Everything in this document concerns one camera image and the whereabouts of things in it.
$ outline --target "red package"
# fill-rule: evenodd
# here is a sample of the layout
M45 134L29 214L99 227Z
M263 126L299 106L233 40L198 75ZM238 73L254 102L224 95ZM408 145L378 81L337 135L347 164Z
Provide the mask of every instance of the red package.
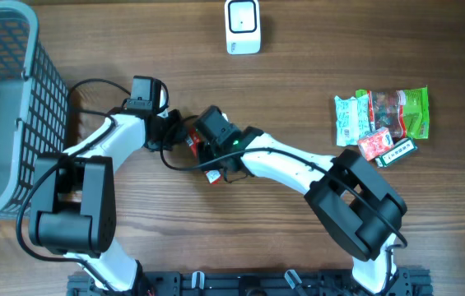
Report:
M196 132L195 128L192 127L188 130L188 136L186 137L186 142L188 143L188 147L190 147L190 150L192 151L193 156L197 158L198 157L198 143L201 142L201 138L199 137L198 132ZM205 175L207 176L208 182L210 184L216 184L221 179L221 173L217 169L205 171Z
M361 154L367 160L372 160L393 148L393 139L387 127L379 128L376 132L362 137L356 143Z

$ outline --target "basket mesh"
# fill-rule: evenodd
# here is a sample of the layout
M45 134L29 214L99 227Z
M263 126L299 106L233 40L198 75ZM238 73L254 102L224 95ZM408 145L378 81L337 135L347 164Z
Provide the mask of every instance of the basket mesh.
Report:
M29 25L22 18L0 19L0 81L21 79L26 55ZM67 88L42 44L36 41L31 72L32 79L24 83L30 96L12 99L29 101L27 118L23 121L20 169L9 203L0 211L0 219L16 215L20 204L32 186L34 163L45 151L62 151L66 138Z

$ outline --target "wooden table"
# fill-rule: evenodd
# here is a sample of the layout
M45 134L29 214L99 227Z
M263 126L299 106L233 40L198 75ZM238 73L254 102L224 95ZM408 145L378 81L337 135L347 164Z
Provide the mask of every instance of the wooden table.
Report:
M435 295L465 295L465 2L262 1L262 52L240 57L226 53L222 2L35 11L40 39L70 86L99 77L129 88L133 75L158 77L183 114L216 104L241 128L319 154L342 152L335 95L428 85L430 139L380 172L409 208L402 231L410 245L397 263L430 269ZM106 111L124 98L94 84L74 99ZM72 137L98 123L81 118ZM194 162L184 147L168 157ZM351 267L304 198L270 180L211 186L202 173L168 170L157 153L141 150L115 183L116 236L146 271ZM28 257L13 225L0 222L0 294L64 294L77 266Z

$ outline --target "white device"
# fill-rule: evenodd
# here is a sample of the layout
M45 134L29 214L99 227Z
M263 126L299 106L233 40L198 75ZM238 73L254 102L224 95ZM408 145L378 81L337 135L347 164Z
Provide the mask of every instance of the white device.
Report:
M262 47L262 33L258 0L227 0L225 30L228 53L259 52Z

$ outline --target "gray plastic basket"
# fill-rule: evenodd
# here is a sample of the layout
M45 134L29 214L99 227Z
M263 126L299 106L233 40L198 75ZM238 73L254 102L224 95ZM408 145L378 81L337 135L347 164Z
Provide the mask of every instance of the gray plastic basket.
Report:
M0 2L0 219L26 198L36 157L64 148L67 88L38 30L28 6Z

